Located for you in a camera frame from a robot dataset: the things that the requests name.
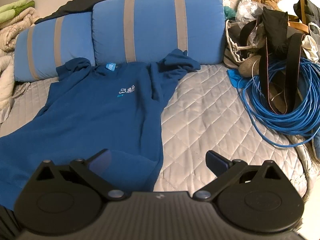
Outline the dark blue sweatshirt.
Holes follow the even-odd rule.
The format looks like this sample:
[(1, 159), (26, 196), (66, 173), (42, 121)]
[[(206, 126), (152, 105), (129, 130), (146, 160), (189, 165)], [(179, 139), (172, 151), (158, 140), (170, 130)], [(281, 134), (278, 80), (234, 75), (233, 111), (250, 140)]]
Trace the dark blue sweatshirt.
[(12, 209), (44, 160), (57, 165), (111, 152), (103, 179), (124, 192), (152, 191), (163, 165), (161, 114), (180, 79), (200, 70), (186, 51), (109, 70), (76, 58), (57, 69), (35, 118), (1, 137), (1, 205)]

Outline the grey quilted bedspread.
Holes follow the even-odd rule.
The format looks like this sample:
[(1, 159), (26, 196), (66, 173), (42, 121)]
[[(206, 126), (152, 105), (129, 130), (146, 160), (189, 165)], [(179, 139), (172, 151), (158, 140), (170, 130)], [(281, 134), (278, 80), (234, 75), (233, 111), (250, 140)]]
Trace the grey quilted bedspread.
[[(224, 66), (200, 66), (180, 79), (161, 114), (163, 165), (153, 191), (194, 193), (210, 183), (215, 174), (205, 158), (213, 150), (251, 165), (275, 161), (299, 194), (306, 195), (309, 175), (305, 155), (290, 148), (283, 135), (266, 128), (257, 132)], [(1, 137), (22, 126), (2, 125)]]

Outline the white grey sneaker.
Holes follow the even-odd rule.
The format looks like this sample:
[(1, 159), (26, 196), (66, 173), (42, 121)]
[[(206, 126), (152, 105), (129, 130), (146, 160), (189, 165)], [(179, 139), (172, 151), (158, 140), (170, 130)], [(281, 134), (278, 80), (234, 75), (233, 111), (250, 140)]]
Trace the white grey sneaker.
[(261, 19), (246, 23), (243, 27), (236, 21), (225, 22), (226, 48), (224, 64), (233, 69), (238, 69), (240, 64), (253, 55), (265, 44), (263, 31), (258, 30)]

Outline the left blue striped pillow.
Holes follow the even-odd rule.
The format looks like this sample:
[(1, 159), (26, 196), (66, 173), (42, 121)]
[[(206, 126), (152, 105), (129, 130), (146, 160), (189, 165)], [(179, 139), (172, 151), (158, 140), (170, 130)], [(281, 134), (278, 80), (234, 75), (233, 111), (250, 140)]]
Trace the left blue striped pillow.
[(69, 14), (22, 31), (15, 47), (15, 80), (57, 77), (56, 68), (77, 57), (95, 65), (91, 12)]

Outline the blue striped pillow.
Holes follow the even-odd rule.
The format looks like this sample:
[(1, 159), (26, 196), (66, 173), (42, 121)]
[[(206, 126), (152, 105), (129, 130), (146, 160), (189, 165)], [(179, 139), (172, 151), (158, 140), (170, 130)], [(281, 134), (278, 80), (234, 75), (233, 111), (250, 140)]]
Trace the blue striped pillow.
[(93, 7), (97, 64), (155, 62), (174, 49), (200, 64), (223, 61), (222, 0), (107, 0)]
[(22, 31), (15, 47), (15, 80), (57, 77), (56, 68), (77, 57), (95, 65), (91, 12), (69, 14)]

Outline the white quilted duvet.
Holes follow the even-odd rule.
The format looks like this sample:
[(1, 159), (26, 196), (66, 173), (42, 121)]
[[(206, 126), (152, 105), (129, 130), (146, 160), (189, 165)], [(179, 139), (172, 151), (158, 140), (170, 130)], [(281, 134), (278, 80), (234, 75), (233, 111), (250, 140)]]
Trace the white quilted duvet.
[(1, 50), (1, 124), (8, 118), (13, 104), (13, 89), (15, 86), (14, 57)]

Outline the right blue striped pillow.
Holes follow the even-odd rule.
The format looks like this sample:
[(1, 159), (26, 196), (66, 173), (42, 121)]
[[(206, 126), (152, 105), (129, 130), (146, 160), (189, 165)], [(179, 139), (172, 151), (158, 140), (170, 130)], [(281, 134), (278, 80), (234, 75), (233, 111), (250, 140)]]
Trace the right blue striped pillow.
[(97, 64), (155, 62), (174, 49), (200, 64), (223, 61), (222, 0), (107, 0), (93, 7)]

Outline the beige knitted blanket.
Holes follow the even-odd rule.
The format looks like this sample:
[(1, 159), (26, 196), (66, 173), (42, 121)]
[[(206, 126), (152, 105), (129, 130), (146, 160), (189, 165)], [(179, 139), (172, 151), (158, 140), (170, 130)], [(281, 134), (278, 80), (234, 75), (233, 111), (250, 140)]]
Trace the beige knitted blanket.
[(6, 27), (1, 29), (1, 50), (5, 52), (13, 51), (16, 47), (18, 35), (30, 28), (36, 20), (39, 19), (39, 13), (33, 7), (22, 11), (18, 16), (10, 20)]

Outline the black garment behind pillows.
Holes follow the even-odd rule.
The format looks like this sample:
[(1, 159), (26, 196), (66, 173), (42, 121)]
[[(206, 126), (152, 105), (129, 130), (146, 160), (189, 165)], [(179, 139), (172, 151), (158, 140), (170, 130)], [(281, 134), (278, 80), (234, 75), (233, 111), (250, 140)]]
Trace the black garment behind pillows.
[(69, 14), (77, 14), (82, 12), (92, 12), (95, 4), (105, 0), (72, 0), (68, 1), (65, 5), (62, 5), (56, 12), (49, 16), (38, 19), (35, 24), (39, 24), (44, 21), (60, 18)]

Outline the light green blanket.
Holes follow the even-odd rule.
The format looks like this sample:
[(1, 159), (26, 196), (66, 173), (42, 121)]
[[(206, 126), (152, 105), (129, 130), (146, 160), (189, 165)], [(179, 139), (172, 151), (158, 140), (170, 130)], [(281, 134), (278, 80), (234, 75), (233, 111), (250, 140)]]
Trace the light green blanket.
[(35, 1), (18, 0), (16, 2), (2, 5), (0, 7), (0, 23), (13, 19), (14, 17), (18, 16), (22, 11), (30, 7), (35, 7)]

